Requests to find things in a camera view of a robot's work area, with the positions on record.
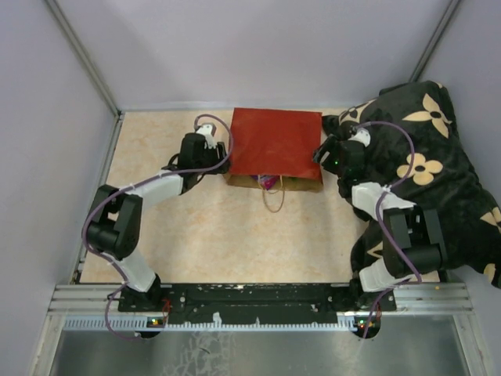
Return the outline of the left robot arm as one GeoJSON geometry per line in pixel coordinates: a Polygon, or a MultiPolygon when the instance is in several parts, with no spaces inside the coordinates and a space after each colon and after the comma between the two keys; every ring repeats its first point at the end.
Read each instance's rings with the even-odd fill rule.
{"type": "Polygon", "coordinates": [[[138,305],[157,309],[163,301],[160,278],[138,248],[143,212],[189,192],[206,175],[228,170],[223,142],[203,128],[186,134],[180,151],[156,175],[121,189],[107,184],[98,188],[82,230],[85,247],[118,271],[123,291],[138,305]]]}

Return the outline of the purple snack packet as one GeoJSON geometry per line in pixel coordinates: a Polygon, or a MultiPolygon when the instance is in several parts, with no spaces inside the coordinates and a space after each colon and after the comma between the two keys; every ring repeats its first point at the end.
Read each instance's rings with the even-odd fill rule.
{"type": "Polygon", "coordinates": [[[277,175],[252,175],[251,178],[265,191],[270,191],[279,181],[277,175]]]}

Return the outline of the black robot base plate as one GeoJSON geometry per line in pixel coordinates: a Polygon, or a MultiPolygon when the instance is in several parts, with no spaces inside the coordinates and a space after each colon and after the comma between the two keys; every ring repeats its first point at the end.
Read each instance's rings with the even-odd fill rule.
{"type": "Polygon", "coordinates": [[[341,284],[162,284],[157,304],[121,292],[121,313],[166,313],[170,324],[335,324],[337,315],[371,308],[378,294],[341,284]]]}

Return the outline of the red paper bag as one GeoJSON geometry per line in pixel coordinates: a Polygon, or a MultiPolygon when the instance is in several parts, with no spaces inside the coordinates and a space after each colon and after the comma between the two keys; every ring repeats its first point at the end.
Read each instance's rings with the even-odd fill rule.
{"type": "Polygon", "coordinates": [[[237,107],[230,130],[233,147],[225,180],[258,188],[257,177],[276,176],[274,189],[319,192],[323,177],[313,154],[320,146],[322,114],[299,110],[237,107]]]}

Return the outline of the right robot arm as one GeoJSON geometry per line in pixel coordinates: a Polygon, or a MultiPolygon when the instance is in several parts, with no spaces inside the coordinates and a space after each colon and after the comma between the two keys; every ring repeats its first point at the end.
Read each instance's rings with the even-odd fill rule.
{"type": "Polygon", "coordinates": [[[409,149],[403,175],[390,185],[381,185],[364,176],[369,144],[369,133],[360,129],[346,140],[328,136],[313,154],[315,162],[337,176],[340,195],[357,215],[372,219],[380,229],[380,256],[356,272],[350,282],[351,304],[361,310],[370,308],[382,292],[421,282],[424,274],[439,270],[447,259],[436,210],[422,208],[393,191],[410,177],[415,149],[409,149]]]}

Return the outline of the twisted paper bag handle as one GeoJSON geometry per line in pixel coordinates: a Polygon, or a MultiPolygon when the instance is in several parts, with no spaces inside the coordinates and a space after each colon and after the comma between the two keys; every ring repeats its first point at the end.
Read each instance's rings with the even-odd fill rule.
{"type": "Polygon", "coordinates": [[[261,189],[261,198],[266,209],[275,214],[281,211],[285,201],[285,188],[283,177],[279,176],[279,181],[270,191],[261,189]]]}

